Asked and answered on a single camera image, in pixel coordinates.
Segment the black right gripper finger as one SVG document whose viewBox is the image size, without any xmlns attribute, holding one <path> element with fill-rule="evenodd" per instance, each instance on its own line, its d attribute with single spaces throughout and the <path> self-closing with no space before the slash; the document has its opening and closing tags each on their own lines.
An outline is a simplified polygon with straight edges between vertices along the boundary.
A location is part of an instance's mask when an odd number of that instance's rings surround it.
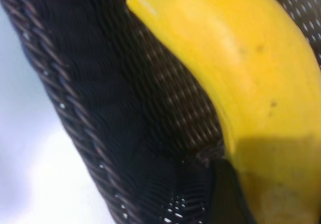
<svg viewBox="0 0 321 224">
<path fill-rule="evenodd" d="M 208 209 L 208 223 L 256 223 L 241 190 L 236 171 L 230 162 L 225 159 L 215 160 L 213 169 L 215 183 L 211 207 Z"/>
</svg>

